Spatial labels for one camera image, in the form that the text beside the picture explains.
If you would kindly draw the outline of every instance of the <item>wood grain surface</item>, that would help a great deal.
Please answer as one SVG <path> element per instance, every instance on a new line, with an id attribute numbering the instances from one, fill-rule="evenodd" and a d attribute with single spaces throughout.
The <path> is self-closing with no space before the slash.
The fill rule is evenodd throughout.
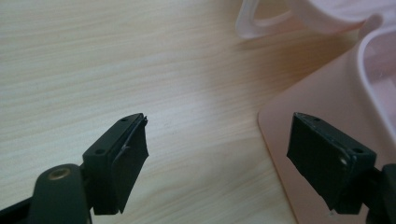
<path id="1" fill-rule="evenodd" d="M 0 209 L 142 112 L 150 156 L 124 214 L 94 223 L 295 223 L 257 113 L 356 34 L 246 41 L 241 2 L 2 0 Z"/>

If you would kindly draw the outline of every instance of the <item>black plastic part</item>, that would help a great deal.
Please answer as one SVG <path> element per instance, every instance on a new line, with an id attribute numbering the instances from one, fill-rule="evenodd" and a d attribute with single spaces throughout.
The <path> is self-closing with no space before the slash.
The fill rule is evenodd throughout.
<path id="1" fill-rule="evenodd" d="M 24 224 L 27 223 L 32 198 L 15 203 L 0 211 L 0 223 Z"/>
<path id="2" fill-rule="evenodd" d="M 381 192 L 382 173 L 373 168 L 358 179 L 357 192 L 361 200 L 370 208 L 373 216 L 382 217 L 386 214 Z"/>
<path id="3" fill-rule="evenodd" d="M 396 164 L 388 164 L 382 168 L 380 191 L 389 223 L 396 224 Z"/>
<path id="4" fill-rule="evenodd" d="M 28 223 L 91 223 L 79 166 L 60 165 L 40 175 L 35 183 Z"/>
<path id="5" fill-rule="evenodd" d="M 83 154 L 81 170 L 88 177 L 86 192 L 96 215 L 123 212 L 149 156 L 147 122 L 143 114 L 120 119 Z"/>
<path id="6" fill-rule="evenodd" d="M 295 113 L 288 157 L 331 210 L 359 213 L 357 180 L 374 167 L 371 149 L 321 119 Z"/>

